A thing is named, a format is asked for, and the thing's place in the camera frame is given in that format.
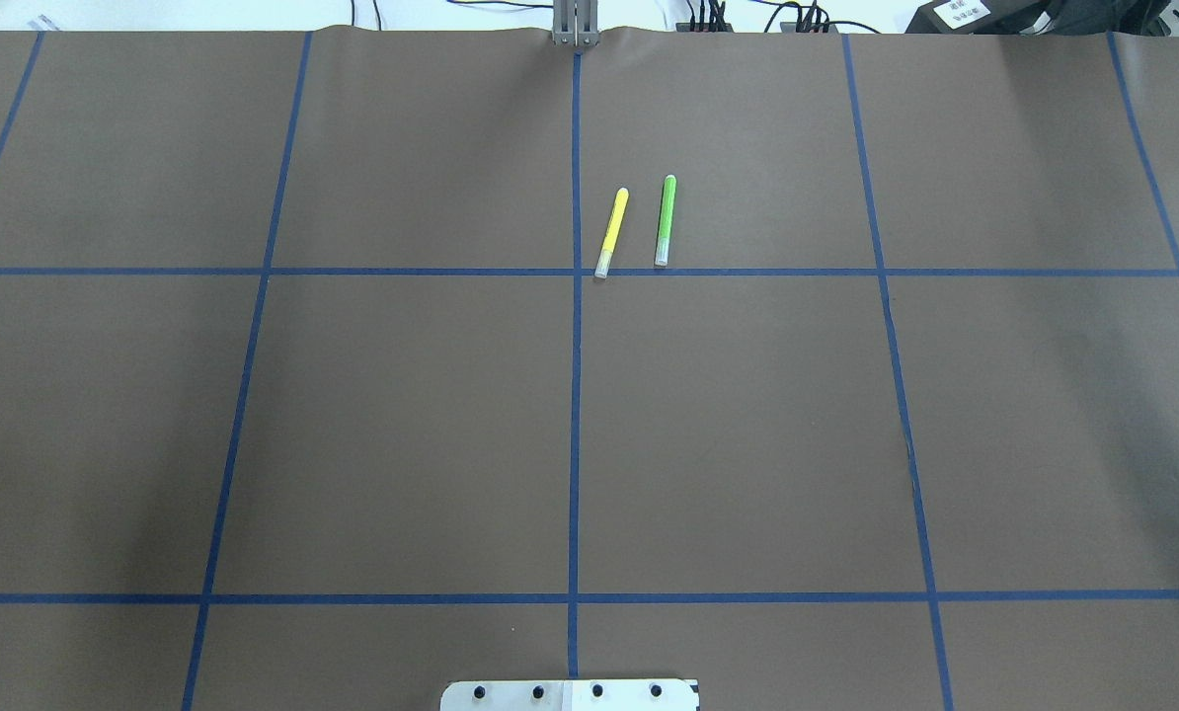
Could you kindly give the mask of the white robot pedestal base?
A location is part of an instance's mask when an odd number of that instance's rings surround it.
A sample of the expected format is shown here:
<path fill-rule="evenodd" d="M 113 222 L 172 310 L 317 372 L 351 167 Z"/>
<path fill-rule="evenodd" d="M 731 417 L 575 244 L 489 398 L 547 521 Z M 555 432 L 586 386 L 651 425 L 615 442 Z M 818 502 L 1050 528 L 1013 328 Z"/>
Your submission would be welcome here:
<path fill-rule="evenodd" d="M 679 678 L 465 680 L 440 710 L 699 710 L 698 682 Z"/>

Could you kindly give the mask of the black usb hub left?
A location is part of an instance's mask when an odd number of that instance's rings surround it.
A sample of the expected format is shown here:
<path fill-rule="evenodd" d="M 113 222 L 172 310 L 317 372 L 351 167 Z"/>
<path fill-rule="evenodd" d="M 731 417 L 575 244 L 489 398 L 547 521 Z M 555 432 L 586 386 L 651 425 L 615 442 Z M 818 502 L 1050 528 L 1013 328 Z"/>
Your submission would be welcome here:
<path fill-rule="evenodd" d="M 733 24 L 726 17 L 727 1 L 683 1 L 687 18 L 678 19 L 672 27 L 690 35 L 719 35 L 732 32 Z"/>

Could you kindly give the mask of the aluminium frame post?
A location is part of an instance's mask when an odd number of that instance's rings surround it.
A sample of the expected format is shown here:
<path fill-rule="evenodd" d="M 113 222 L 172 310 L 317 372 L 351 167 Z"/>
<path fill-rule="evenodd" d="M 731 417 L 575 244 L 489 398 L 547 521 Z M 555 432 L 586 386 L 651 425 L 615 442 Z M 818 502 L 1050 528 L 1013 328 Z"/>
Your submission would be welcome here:
<path fill-rule="evenodd" d="M 598 15 L 597 0 L 552 1 L 552 41 L 556 46 L 575 46 L 577 50 L 597 46 L 601 40 Z"/>

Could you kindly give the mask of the yellow marker pen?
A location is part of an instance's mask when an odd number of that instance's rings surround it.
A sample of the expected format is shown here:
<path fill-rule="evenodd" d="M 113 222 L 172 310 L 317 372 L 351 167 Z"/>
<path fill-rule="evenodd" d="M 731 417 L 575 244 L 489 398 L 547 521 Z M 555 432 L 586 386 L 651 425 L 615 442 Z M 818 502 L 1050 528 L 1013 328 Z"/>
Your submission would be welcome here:
<path fill-rule="evenodd" d="M 627 202 L 630 202 L 630 189 L 618 189 L 615 191 L 615 197 L 612 200 L 608 220 L 606 228 L 604 228 L 601 248 L 599 248 L 599 255 L 593 270 L 593 277 L 595 279 L 608 278 L 612 261 L 613 257 L 615 257 L 618 235 L 621 233 L 624 225 Z"/>

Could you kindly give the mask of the black power adapter box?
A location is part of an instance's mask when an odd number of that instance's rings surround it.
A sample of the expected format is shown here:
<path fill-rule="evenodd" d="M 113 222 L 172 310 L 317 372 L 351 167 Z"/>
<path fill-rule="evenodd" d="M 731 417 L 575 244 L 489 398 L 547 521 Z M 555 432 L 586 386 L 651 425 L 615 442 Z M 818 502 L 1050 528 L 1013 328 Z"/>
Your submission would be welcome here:
<path fill-rule="evenodd" d="M 929 1 L 905 35 L 1035 35 L 1059 17 L 1062 1 Z"/>

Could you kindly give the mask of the black usb hub right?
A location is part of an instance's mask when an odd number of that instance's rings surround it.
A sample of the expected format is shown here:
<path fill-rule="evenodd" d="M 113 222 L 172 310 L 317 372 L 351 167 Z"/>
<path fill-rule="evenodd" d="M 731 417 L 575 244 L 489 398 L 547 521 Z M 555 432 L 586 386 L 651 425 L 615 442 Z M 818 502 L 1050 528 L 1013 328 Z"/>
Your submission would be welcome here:
<path fill-rule="evenodd" d="M 811 1 L 811 4 L 788 1 L 788 4 L 782 4 L 779 9 L 780 12 L 784 12 L 784 9 L 792 9 L 793 12 L 791 24 L 779 24 L 779 29 L 783 33 L 793 33 L 793 35 L 828 35 L 829 32 L 832 32 L 830 24 L 834 22 L 834 17 L 830 17 L 825 6 L 817 4 L 817 1 Z"/>

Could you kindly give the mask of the black usb hub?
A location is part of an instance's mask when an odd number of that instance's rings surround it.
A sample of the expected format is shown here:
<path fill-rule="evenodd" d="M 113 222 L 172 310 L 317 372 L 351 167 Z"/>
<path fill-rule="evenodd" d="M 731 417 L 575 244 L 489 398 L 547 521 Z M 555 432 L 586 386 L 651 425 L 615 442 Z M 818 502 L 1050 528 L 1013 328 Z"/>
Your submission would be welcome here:
<path fill-rule="evenodd" d="M 727 1 L 683 1 L 687 18 L 678 19 L 672 27 L 690 35 L 719 35 L 732 32 L 733 24 L 726 17 Z"/>
<path fill-rule="evenodd" d="M 779 24 L 779 29 L 783 33 L 793 33 L 793 35 L 828 35 L 829 32 L 832 32 L 830 24 L 834 22 L 834 17 L 830 17 L 825 6 L 817 4 L 817 1 L 811 1 L 811 4 L 788 1 L 788 4 L 782 4 L 779 9 L 780 12 L 784 12 L 784 9 L 792 9 L 793 12 L 791 24 Z"/>

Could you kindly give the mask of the green marker pen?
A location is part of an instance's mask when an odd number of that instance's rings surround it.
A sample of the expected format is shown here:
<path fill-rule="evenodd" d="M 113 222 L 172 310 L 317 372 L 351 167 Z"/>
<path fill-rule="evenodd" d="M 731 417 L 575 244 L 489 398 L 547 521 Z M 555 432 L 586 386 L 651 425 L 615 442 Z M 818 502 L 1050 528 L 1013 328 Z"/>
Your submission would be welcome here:
<path fill-rule="evenodd" d="M 676 175 L 666 175 L 661 183 L 661 198 L 659 198 L 659 212 L 657 220 L 656 254 L 653 265 L 656 269 L 668 266 L 668 254 L 672 239 L 672 220 L 676 212 L 676 191 L 678 191 L 678 179 Z"/>

